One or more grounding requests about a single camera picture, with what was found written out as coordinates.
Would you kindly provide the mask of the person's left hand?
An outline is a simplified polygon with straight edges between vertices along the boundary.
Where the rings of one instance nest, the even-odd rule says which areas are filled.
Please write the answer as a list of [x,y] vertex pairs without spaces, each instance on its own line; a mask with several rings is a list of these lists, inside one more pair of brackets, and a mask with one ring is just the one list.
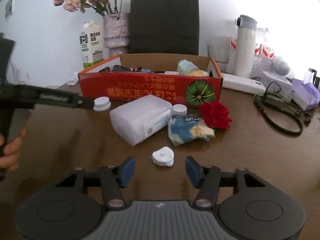
[[24,127],[20,131],[20,134],[16,139],[6,144],[6,146],[3,149],[4,155],[1,157],[0,160],[1,168],[6,169],[7,171],[15,171],[18,169],[19,157],[26,133],[27,130]]

